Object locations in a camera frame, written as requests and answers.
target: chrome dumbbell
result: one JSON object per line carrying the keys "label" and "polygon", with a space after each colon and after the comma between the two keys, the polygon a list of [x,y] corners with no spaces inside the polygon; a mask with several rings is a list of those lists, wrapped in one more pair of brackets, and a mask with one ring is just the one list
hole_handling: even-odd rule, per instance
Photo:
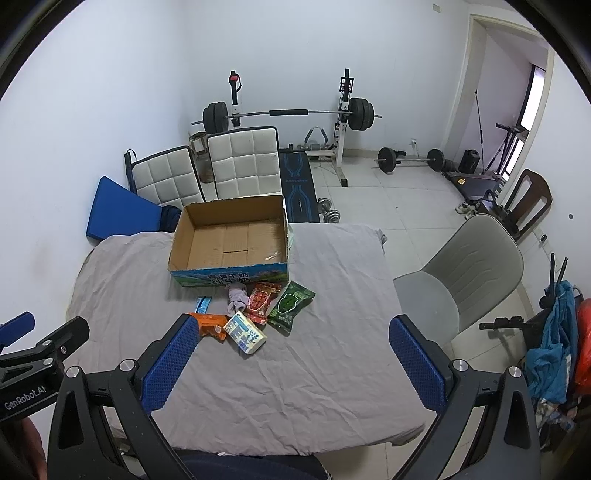
{"label": "chrome dumbbell", "polygon": [[339,223],[340,212],[331,210],[332,201],[330,199],[318,199],[318,213],[324,213],[325,223]]}

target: red object on rack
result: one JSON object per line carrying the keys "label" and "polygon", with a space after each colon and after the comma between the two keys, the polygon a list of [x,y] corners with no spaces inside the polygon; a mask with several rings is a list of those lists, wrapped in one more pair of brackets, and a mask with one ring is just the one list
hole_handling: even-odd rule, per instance
{"label": "red object on rack", "polygon": [[591,299],[583,300],[577,312],[579,360],[574,372],[576,395],[591,394]]}

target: blue printed box side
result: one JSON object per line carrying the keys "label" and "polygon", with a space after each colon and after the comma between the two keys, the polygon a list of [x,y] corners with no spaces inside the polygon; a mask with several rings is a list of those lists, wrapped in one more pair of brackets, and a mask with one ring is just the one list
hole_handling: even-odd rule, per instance
{"label": "blue printed box side", "polygon": [[256,283],[258,281],[286,283],[289,280],[287,263],[176,270],[172,271],[171,275],[183,287],[209,287],[234,282]]}

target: orange snack bag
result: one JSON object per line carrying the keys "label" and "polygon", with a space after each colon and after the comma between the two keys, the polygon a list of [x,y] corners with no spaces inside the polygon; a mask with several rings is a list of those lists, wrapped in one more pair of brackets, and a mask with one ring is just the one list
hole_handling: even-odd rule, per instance
{"label": "orange snack bag", "polygon": [[201,338],[211,335],[223,342],[228,335],[223,329],[228,323],[228,317],[225,315],[212,315],[210,313],[192,313],[191,314],[199,324],[199,335]]}
{"label": "orange snack bag", "polygon": [[277,283],[256,283],[248,300],[248,305],[244,309],[246,316],[259,325],[266,325],[267,308],[269,308],[271,300],[277,296],[281,289],[281,285]]}

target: blue gripper pad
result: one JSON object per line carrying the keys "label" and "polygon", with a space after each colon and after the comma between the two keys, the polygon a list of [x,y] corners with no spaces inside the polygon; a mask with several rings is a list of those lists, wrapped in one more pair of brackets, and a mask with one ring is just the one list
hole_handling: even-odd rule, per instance
{"label": "blue gripper pad", "polygon": [[10,322],[0,325],[0,345],[9,346],[35,328],[35,317],[30,312],[21,313]]}
{"label": "blue gripper pad", "polygon": [[199,324],[189,316],[144,378],[141,398],[148,415],[164,407],[198,343]]}
{"label": "blue gripper pad", "polygon": [[444,380],[437,368],[398,317],[390,322],[388,336],[392,350],[425,408],[441,413],[447,405],[447,399]]}

